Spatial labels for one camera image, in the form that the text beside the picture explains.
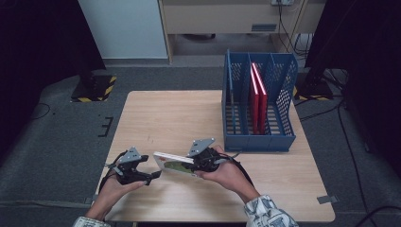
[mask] sleeve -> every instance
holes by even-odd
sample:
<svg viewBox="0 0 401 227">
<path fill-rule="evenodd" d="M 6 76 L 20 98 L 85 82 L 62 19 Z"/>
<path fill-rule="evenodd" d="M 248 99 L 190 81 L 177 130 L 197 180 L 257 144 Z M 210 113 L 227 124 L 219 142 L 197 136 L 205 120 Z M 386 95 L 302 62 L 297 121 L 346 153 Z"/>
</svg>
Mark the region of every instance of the sleeve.
<svg viewBox="0 0 401 227">
<path fill-rule="evenodd" d="M 245 204 L 248 216 L 247 227 L 296 227 L 295 220 L 285 211 L 277 209 L 274 201 L 267 195 L 260 196 Z"/>
<path fill-rule="evenodd" d="M 73 227 L 111 227 L 110 224 L 105 223 L 100 220 L 86 218 L 86 217 L 79 217 L 75 221 Z"/>
</svg>

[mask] wall socket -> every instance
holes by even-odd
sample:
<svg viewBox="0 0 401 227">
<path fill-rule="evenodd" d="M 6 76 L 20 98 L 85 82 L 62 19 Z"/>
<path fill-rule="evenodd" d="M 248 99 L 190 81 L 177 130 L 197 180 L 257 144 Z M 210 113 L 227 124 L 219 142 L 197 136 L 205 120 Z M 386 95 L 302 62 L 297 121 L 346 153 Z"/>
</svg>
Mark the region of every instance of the wall socket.
<svg viewBox="0 0 401 227">
<path fill-rule="evenodd" d="M 294 4 L 294 0 L 271 0 L 271 4 L 273 6 L 278 6 L 278 5 L 291 6 Z"/>
</svg>

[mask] red folder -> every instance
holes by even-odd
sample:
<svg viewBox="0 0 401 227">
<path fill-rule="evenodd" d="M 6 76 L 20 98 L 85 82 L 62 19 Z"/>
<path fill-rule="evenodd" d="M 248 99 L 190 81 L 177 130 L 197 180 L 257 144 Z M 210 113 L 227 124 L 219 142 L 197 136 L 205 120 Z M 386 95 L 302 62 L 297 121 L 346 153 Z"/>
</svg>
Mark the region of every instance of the red folder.
<svg viewBox="0 0 401 227">
<path fill-rule="evenodd" d="M 253 125 L 253 134 L 259 133 L 258 117 L 259 117 L 259 92 L 257 88 L 256 77 L 254 76 L 251 68 L 251 82 L 250 82 L 250 114 Z"/>
<path fill-rule="evenodd" d="M 252 63 L 252 70 L 253 75 L 256 79 L 257 91 L 259 94 L 259 101 L 258 101 L 258 118 L 257 118 L 257 126 L 258 131 L 260 134 L 266 134 L 265 131 L 265 122 L 267 118 L 267 111 L 268 111 L 268 93 L 266 91 L 266 87 L 263 84 L 262 77 L 260 76 L 259 70 L 257 68 L 256 63 Z"/>
</svg>

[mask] hand-mounted device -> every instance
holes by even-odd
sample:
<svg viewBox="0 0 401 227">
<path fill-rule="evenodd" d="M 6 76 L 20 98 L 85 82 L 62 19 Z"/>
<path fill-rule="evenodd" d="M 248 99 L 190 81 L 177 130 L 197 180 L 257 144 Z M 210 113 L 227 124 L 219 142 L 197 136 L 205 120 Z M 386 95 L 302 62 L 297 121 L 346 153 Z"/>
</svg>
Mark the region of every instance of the hand-mounted device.
<svg viewBox="0 0 401 227">
<path fill-rule="evenodd" d="M 235 160 L 235 157 L 239 155 L 229 156 L 224 153 L 218 153 L 215 149 L 209 148 L 211 144 L 215 142 L 215 138 L 194 140 L 192 147 L 186 157 L 192 158 L 194 164 L 182 163 L 182 165 L 191 169 L 192 172 L 196 170 L 204 172 L 214 172 L 218 169 L 218 166 L 226 161 L 232 161 L 244 174 L 245 178 L 253 185 L 250 176 L 242 167 L 241 163 Z"/>
<path fill-rule="evenodd" d="M 151 174 L 138 171 L 136 169 L 138 165 L 140 163 L 146 162 L 147 160 L 148 156 L 140 155 L 135 147 L 132 147 L 129 150 L 120 153 L 112 164 L 107 165 L 109 171 L 107 172 L 106 176 L 102 179 L 100 183 L 99 192 L 103 187 L 104 183 L 106 183 L 107 179 L 109 179 L 109 177 L 113 175 L 117 176 L 117 180 L 121 184 L 128 184 L 133 182 L 147 182 L 146 185 L 149 185 L 151 180 L 160 177 L 162 171 L 161 170 L 156 171 Z"/>
</svg>

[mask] light wood tabletop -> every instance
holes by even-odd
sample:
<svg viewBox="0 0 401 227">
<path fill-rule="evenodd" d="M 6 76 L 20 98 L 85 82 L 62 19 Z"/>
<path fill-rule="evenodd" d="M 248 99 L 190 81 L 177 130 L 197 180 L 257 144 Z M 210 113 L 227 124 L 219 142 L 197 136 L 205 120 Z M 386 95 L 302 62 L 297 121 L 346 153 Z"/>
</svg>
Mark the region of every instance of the light wood tabletop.
<svg viewBox="0 0 401 227">
<path fill-rule="evenodd" d="M 289 115 L 296 134 L 289 152 L 241 153 L 236 159 L 259 193 L 270 195 L 295 220 L 333 221 L 331 203 L 319 204 L 317 200 L 327 193 L 292 104 Z M 149 156 L 137 169 L 151 173 L 159 170 L 154 151 L 185 156 L 193 140 L 211 137 L 216 139 L 211 147 L 223 147 L 221 91 L 134 91 L 127 97 L 106 163 L 136 147 L 141 155 Z M 164 171 L 149 186 L 123 197 L 106 219 L 245 222 L 243 207 L 237 194 L 217 183 Z"/>
</svg>

